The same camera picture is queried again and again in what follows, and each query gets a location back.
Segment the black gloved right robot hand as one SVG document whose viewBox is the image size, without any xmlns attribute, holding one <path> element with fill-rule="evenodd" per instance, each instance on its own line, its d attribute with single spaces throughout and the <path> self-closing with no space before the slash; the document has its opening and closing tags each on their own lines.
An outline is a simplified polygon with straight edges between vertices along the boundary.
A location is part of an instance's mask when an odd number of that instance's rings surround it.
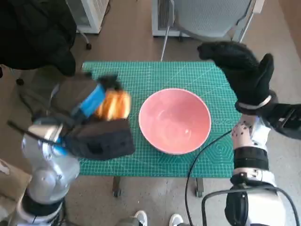
<svg viewBox="0 0 301 226">
<path fill-rule="evenodd" d="M 255 110 L 271 101 L 272 54 L 258 60 L 246 45 L 233 41 L 204 42 L 197 50 L 201 60 L 213 61 L 223 71 L 242 108 Z"/>
</svg>

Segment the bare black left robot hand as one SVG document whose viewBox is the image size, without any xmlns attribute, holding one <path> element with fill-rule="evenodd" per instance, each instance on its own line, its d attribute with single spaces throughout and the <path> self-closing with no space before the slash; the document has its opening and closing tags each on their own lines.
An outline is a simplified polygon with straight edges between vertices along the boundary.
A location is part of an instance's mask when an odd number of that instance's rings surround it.
<svg viewBox="0 0 301 226">
<path fill-rule="evenodd" d="M 122 90 L 117 74 L 105 74 L 95 80 L 91 72 L 81 72 L 53 89 L 50 106 L 75 121 L 84 121 L 101 106 L 109 90 Z"/>
</svg>

